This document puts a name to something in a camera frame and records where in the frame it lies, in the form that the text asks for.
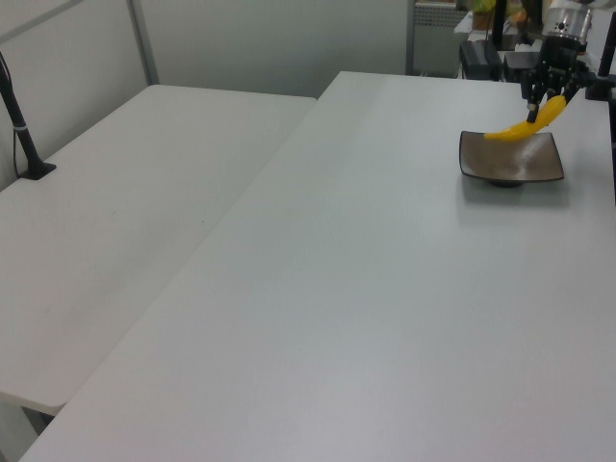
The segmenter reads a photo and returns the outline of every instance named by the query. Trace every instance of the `table top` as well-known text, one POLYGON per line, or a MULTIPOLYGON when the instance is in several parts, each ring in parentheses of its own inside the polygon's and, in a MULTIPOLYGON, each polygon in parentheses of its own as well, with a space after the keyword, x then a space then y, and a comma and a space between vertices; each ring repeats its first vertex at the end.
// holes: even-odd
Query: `table top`
POLYGON ((342 73, 23 461, 610 460, 607 107, 552 124, 562 182, 463 177, 525 111, 342 73))
POLYGON ((315 101, 151 87, 0 193, 0 398, 55 414, 315 101))

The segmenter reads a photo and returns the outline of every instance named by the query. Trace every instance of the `banana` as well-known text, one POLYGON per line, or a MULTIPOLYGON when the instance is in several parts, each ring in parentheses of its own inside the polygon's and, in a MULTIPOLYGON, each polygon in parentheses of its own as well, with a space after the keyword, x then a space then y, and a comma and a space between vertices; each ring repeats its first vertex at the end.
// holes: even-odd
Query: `banana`
POLYGON ((518 141, 524 138, 534 135, 546 125, 550 124, 555 118, 562 113, 567 106, 567 101, 563 95, 552 97, 543 108, 537 113, 537 119, 535 123, 528 123, 526 121, 517 123, 505 128, 500 132, 486 133, 484 138, 486 140, 499 140, 499 141, 518 141))

